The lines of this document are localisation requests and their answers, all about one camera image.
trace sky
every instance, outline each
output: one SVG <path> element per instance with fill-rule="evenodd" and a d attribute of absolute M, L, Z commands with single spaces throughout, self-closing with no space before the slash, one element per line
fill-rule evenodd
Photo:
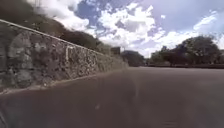
<path fill-rule="evenodd" d="M 224 49 L 223 0 L 27 0 L 69 30 L 148 58 L 163 46 L 214 35 Z"/>

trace retaining wall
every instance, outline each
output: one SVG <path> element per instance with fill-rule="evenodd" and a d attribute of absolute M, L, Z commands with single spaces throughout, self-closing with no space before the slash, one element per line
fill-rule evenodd
<path fill-rule="evenodd" d="M 0 20 L 0 88 L 25 88 L 126 67 L 122 60 Z"/>

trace asphalt road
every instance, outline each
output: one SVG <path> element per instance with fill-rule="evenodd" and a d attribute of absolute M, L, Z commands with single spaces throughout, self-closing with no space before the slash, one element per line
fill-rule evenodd
<path fill-rule="evenodd" d="M 224 70 L 129 68 L 0 95 L 6 128 L 224 128 Z"/>

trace vegetation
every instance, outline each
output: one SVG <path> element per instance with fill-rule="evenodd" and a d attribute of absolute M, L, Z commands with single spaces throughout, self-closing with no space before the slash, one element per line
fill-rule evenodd
<path fill-rule="evenodd" d="M 37 14 L 25 0 L 1 0 L 0 19 L 50 34 L 103 54 L 112 55 L 111 46 L 85 32 L 65 29 L 61 23 Z"/>
<path fill-rule="evenodd" d="M 124 51 L 121 53 L 122 58 L 128 62 L 129 66 L 144 66 L 144 57 L 135 51 Z"/>
<path fill-rule="evenodd" d="M 223 63 L 222 52 L 213 40 L 211 36 L 197 36 L 184 40 L 174 49 L 167 49 L 164 46 L 160 51 L 152 54 L 150 63 L 169 62 L 171 66 Z"/>

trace white cloud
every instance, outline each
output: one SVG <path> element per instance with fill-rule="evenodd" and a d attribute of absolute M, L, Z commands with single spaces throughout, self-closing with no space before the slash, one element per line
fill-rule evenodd
<path fill-rule="evenodd" d="M 152 40 L 156 41 L 156 40 L 160 39 L 164 34 L 165 34 L 165 31 L 160 29 L 159 32 L 154 34 L 154 36 L 152 37 Z"/>
<path fill-rule="evenodd" d="M 149 41 L 151 41 L 151 40 L 152 40 L 152 37 L 151 36 L 148 36 L 148 37 L 144 38 L 144 40 L 141 41 L 139 44 L 140 45 L 144 45 L 144 44 L 149 43 Z"/>
<path fill-rule="evenodd" d="M 126 8 L 128 10 L 132 10 L 138 6 L 138 3 L 130 3 Z"/>
<path fill-rule="evenodd" d="M 86 0 L 86 3 L 91 6 L 95 6 L 97 4 L 96 0 Z"/>
<path fill-rule="evenodd" d="M 166 16 L 165 15 L 161 15 L 160 16 L 162 19 L 166 19 Z"/>
<path fill-rule="evenodd" d="M 68 29 L 87 30 L 88 19 L 81 19 L 74 14 L 78 4 L 82 0 L 27 0 L 33 6 L 38 6 L 38 10 L 50 18 L 61 22 Z"/>
<path fill-rule="evenodd" d="M 129 14 L 128 9 L 133 9 L 134 14 Z M 117 11 L 114 13 L 110 13 L 108 10 L 101 11 L 98 21 L 107 29 L 108 34 L 100 39 L 106 40 L 112 45 L 127 48 L 134 47 L 133 42 L 148 39 L 147 32 L 155 27 L 155 20 L 151 17 L 152 9 L 153 7 L 150 6 L 143 11 L 142 7 L 137 7 L 133 3 L 126 8 L 115 9 Z"/>
<path fill-rule="evenodd" d="M 216 20 L 216 12 L 212 12 L 212 15 L 204 17 L 201 21 L 199 21 L 196 25 L 194 25 L 193 29 L 196 31 L 200 31 L 209 27 L 209 24 Z"/>
<path fill-rule="evenodd" d="M 159 28 L 158 28 L 158 31 L 160 31 L 160 30 L 162 30 L 162 29 L 163 29 L 162 27 L 159 27 Z"/>
<path fill-rule="evenodd" d="M 106 4 L 106 6 L 105 6 L 105 8 L 106 8 L 106 10 L 108 11 L 108 12 L 112 12 L 112 6 L 109 4 L 109 3 L 107 3 Z"/>
<path fill-rule="evenodd" d="M 156 50 L 158 50 L 157 47 L 153 47 L 153 48 L 145 48 L 140 50 L 140 54 L 142 54 L 145 58 L 150 58 L 151 57 L 151 53 L 155 52 Z"/>
<path fill-rule="evenodd" d="M 167 46 L 169 48 L 174 48 L 177 44 L 180 44 L 187 38 L 198 36 L 199 33 L 193 31 L 186 32 L 175 32 L 171 31 L 167 35 L 154 40 L 157 42 L 158 48 L 162 48 L 162 46 Z"/>
<path fill-rule="evenodd" d="M 224 49 L 224 35 L 218 40 L 218 46 L 220 49 Z"/>
<path fill-rule="evenodd" d="M 135 48 L 136 47 L 136 44 L 130 44 L 128 47 L 129 48 Z"/>

